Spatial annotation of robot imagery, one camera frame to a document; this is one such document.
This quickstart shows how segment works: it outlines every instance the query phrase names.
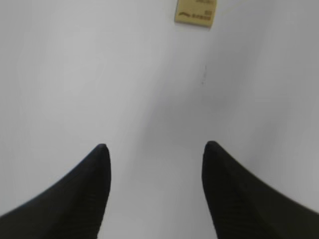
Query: beige label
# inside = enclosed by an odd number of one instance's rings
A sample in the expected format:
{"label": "beige label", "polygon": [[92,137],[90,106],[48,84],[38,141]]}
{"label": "beige label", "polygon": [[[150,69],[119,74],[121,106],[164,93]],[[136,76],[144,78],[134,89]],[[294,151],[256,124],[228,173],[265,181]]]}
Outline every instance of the beige label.
{"label": "beige label", "polygon": [[211,27],[216,5],[217,0],[179,0],[175,21]]}

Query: dark mark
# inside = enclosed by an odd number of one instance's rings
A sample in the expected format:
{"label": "dark mark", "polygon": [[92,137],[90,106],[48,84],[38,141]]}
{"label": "dark mark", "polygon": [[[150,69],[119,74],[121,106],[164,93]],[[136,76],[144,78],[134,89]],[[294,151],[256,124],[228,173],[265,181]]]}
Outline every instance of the dark mark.
{"label": "dark mark", "polygon": [[185,15],[185,16],[190,17],[190,14],[188,14],[187,12],[184,12],[184,11],[180,12],[179,15]]}

